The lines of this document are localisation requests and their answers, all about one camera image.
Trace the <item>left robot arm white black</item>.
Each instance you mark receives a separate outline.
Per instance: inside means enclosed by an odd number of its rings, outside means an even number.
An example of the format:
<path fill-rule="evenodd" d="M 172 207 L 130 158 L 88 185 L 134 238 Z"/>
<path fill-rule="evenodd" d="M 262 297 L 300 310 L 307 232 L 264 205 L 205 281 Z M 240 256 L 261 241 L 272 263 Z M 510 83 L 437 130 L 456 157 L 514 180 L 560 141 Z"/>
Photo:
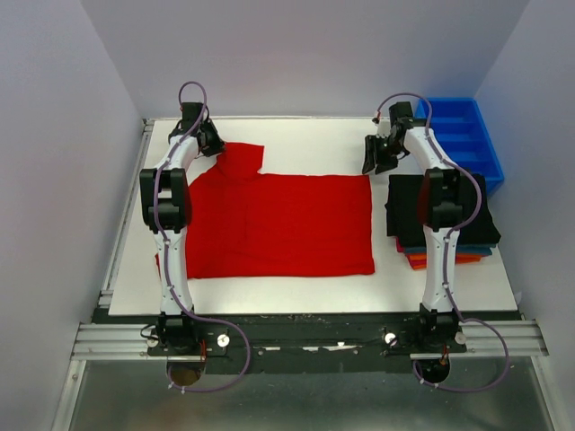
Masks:
<path fill-rule="evenodd" d="M 187 170 L 200 155 L 220 154 L 224 142 L 206 104 L 184 102 L 181 120 L 168 136 L 168 150 L 152 168 L 139 173 L 144 224 L 152 232 L 162 287 L 155 325 L 158 345 L 181 355 L 199 345 L 199 333 L 188 315 L 194 304 L 188 288 L 185 240 L 192 217 Z"/>

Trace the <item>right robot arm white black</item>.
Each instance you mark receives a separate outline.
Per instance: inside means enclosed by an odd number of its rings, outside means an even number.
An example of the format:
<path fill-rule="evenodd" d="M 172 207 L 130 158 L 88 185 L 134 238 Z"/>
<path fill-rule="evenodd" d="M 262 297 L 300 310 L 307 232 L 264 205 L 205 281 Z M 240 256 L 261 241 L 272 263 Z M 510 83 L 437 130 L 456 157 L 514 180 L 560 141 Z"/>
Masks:
<path fill-rule="evenodd" d="M 402 156 L 411 155 L 423 171 L 417 217 L 426 242 L 427 272 L 415 345 L 436 350 L 458 331 L 455 305 L 456 246 L 464 220 L 464 180 L 482 196 L 473 176 L 461 169 L 440 147 L 430 128 L 430 118 L 413 116 L 411 104 L 398 101 L 389 108 L 390 131 L 378 130 L 365 137 L 362 173 L 379 174 L 395 169 Z"/>

